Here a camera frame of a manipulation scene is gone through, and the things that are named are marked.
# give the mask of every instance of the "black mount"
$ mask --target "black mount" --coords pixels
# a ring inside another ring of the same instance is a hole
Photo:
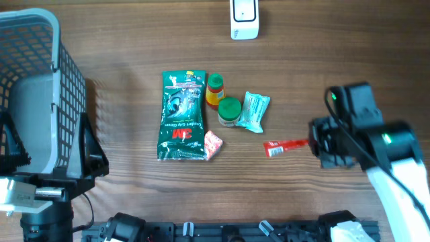
[[[359,221],[349,211],[332,212],[318,220],[273,223],[274,233],[285,242],[329,242],[331,227],[345,221],[360,222],[364,231],[380,241],[378,222]],[[106,223],[97,223],[82,232],[81,242],[117,239],[127,242],[273,242],[260,229],[259,223],[194,224],[184,235],[184,226],[174,223],[149,223],[127,214],[117,213]]]
[[[21,227],[24,241],[73,241],[71,200],[93,188],[96,177],[109,173],[108,159],[96,140],[88,115],[80,113],[78,117],[68,166],[57,166],[49,174],[17,172],[16,167],[30,164],[30,158],[7,112],[1,112],[0,126],[6,127],[8,142],[5,155],[0,156],[0,164],[11,161],[6,169],[0,170],[2,177],[37,188],[62,190],[61,196],[36,193],[35,200],[49,200],[53,204],[39,214],[23,213]]]
[[[0,130],[3,129],[5,133],[2,137],[5,136],[7,145],[4,144],[5,154],[0,154],[0,174],[8,174],[16,171],[17,167],[29,165],[31,158],[28,156],[8,112],[0,112]]]

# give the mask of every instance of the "small red sachet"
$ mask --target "small red sachet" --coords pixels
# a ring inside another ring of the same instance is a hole
[[[222,146],[222,140],[218,138],[212,131],[208,131],[204,136],[204,152],[207,161],[210,160]]]
[[[285,151],[290,151],[299,147],[303,147],[309,143],[309,140],[280,140],[264,142],[264,149],[267,157],[273,157],[282,154]]]

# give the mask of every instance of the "wood grain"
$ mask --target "wood grain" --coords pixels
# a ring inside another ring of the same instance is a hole
[[[125,212],[148,221],[257,222],[348,209],[380,221],[383,241],[393,241],[358,167],[321,169],[308,149],[267,159],[262,143],[304,138],[308,122],[327,115],[326,87],[366,80],[385,119],[410,122],[430,156],[429,4],[262,1],[259,37],[242,42],[230,39],[227,1],[44,7],[87,78],[89,114],[110,160],[110,174],[88,192],[96,220]],[[207,128],[225,141],[220,154],[208,163],[157,162],[161,72],[177,69],[218,72],[239,99],[246,91],[270,96],[264,133],[223,128],[206,108]],[[86,223],[85,199],[73,204],[74,224]],[[21,241],[21,233],[19,215],[0,216],[2,241]]]
[[[223,0],[2,0],[0,5],[8,7],[23,7],[31,5],[70,5],[70,4],[98,4],[98,3],[188,3],[210,2]]]

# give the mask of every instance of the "black cable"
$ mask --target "black cable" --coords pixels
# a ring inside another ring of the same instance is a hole
[[[91,218],[91,221],[89,223],[87,223],[86,225],[79,225],[77,227],[73,227],[72,233],[75,233],[75,232],[78,232],[78,231],[82,231],[84,229],[89,229],[94,224],[94,210],[93,210],[93,205],[91,204],[91,201],[89,200],[89,198],[88,198],[88,196],[86,194],[82,194],[82,195],[88,200],[89,206],[91,207],[92,218]]]
[[[325,99],[325,106],[329,110],[330,115],[335,120],[336,124],[339,126],[339,128],[343,131],[343,133],[352,141],[352,143],[359,149],[363,155],[366,156],[367,159],[369,159],[371,162],[373,162],[377,167],[379,167],[389,178],[391,178],[394,183],[396,183],[400,188],[404,190],[408,194],[408,196],[413,201],[415,208],[418,209],[418,211],[421,213],[421,215],[424,218],[425,223],[427,224],[427,228],[430,230],[430,218],[429,215],[427,215],[427,212],[425,211],[424,205],[418,200],[418,198],[401,182],[399,181],[394,175],[391,173],[391,171],[383,167],[376,159],[374,159],[353,137],[353,135],[346,129],[345,125],[343,125],[342,121],[339,119],[339,117],[336,115],[336,113],[333,111],[333,109],[330,106],[329,99],[327,98],[329,92],[332,92],[332,87],[328,88],[325,91],[324,99]]]

